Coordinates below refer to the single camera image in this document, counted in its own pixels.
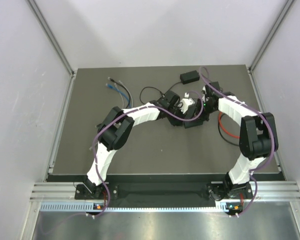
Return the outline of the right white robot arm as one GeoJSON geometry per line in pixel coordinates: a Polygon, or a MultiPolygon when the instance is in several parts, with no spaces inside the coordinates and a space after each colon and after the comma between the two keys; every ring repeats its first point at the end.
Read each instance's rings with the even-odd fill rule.
{"type": "Polygon", "coordinates": [[[226,173],[221,191],[215,193],[221,199],[235,198],[248,189],[254,172],[267,166],[279,148],[275,117],[270,112],[262,113],[246,105],[231,93],[221,92],[218,82],[207,83],[203,92],[205,113],[219,111],[240,127],[240,155],[226,173]]]}

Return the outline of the black network switch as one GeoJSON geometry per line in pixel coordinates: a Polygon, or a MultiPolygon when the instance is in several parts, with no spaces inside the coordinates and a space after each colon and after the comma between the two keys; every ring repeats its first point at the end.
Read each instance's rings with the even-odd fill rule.
{"type": "Polygon", "coordinates": [[[185,129],[189,129],[189,128],[201,126],[201,125],[203,125],[203,123],[204,123],[203,119],[197,118],[196,120],[193,120],[193,121],[184,121],[183,126],[185,129]]]}

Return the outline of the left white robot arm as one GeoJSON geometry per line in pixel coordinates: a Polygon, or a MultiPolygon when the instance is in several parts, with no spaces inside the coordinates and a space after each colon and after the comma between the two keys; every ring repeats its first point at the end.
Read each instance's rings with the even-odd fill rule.
{"type": "Polygon", "coordinates": [[[169,90],[158,100],[131,109],[113,107],[97,128],[92,142],[93,162],[83,182],[76,186],[77,200],[95,200],[110,196],[107,172],[115,153],[127,142],[133,127],[167,118],[173,126],[188,126],[202,120],[206,110],[202,96],[180,97],[169,90]]]}

